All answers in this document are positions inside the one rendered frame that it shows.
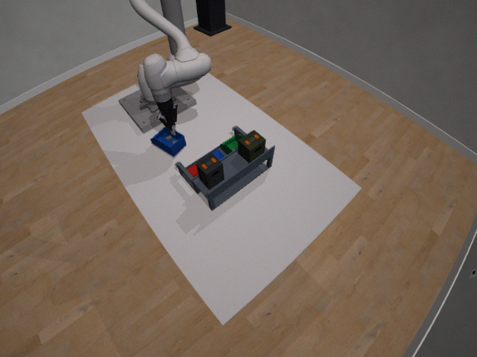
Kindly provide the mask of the blue bin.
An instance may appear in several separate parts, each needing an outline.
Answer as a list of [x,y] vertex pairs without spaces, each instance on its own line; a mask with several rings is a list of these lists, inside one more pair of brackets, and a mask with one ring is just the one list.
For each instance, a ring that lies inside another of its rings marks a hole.
[[[171,135],[172,139],[167,141],[165,137]],[[170,133],[170,128],[164,127],[159,133],[157,133],[153,139],[150,139],[152,144],[156,145],[160,149],[164,150],[166,153],[175,157],[177,153],[179,153],[185,146],[185,138],[184,136],[175,131],[175,136]],[[178,140],[175,144],[173,144],[174,140]]]

